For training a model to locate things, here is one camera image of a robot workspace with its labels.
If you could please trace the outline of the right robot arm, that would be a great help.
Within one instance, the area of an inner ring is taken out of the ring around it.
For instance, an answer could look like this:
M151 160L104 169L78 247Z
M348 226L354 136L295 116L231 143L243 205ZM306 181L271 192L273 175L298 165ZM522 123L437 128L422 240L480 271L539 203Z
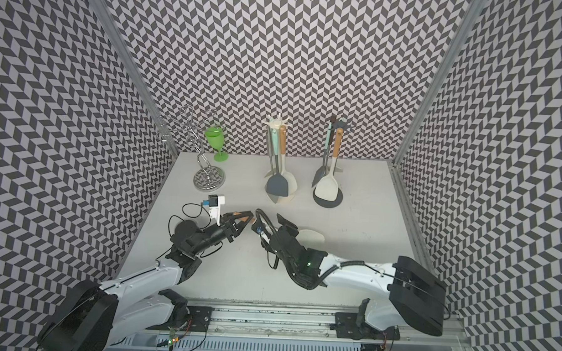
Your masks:
M262 247L276 257L275 267L283 263L297 286L306 291L343 286L370 295L359 307L359 325L382 332L407 325L429 336L443 334L444 321L450 316L447 286L416 260L408 256L381 264L348 260L302 245L297 240L299 229L283 216L277 216L278 228L262 209L255 218L252 230Z

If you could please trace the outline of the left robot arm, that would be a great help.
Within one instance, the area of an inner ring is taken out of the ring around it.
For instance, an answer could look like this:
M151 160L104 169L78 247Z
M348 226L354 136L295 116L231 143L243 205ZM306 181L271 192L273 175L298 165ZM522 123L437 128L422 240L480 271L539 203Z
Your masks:
M78 283L46 321L37 338L38 348L103 351L148 327L182 323L187 301L174 287L197 271L201 253L234 241L253 217L251 211L228 212L206 228L184 220L170 237L171 247L154 266L103 283Z

